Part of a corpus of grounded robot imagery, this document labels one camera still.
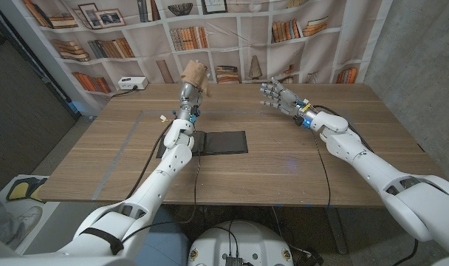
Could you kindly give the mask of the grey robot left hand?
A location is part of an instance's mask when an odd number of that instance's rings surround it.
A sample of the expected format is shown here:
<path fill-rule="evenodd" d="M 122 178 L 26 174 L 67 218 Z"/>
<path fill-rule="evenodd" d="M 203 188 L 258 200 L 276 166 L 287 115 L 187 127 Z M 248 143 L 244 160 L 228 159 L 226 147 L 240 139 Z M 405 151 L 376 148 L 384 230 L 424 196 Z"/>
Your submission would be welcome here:
<path fill-rule="evenodd" d="M 199 107 L 202 103 L 202 92 L 191 83 L 183 83 L 180 91 L 180 107 L 177 118 L 192 123 L 201 115 Z"/>

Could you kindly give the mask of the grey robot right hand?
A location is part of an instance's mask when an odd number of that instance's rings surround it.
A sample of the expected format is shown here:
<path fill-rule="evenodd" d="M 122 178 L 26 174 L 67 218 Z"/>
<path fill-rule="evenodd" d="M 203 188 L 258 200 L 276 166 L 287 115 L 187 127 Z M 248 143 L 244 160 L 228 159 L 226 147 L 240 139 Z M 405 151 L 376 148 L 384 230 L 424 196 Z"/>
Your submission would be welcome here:
<path fill-rule="evenodd" d="M 284 114 L 291 116 L 297 126 L 309 129 L 317 114 L 311 103 L 307 99 L 301 100 L 276 78 L 272 77 L 271 81 L 272 83 L 261 85 L 260 92 L 269 100 L 261 101 L 260 104 L 279 109 Z"/>

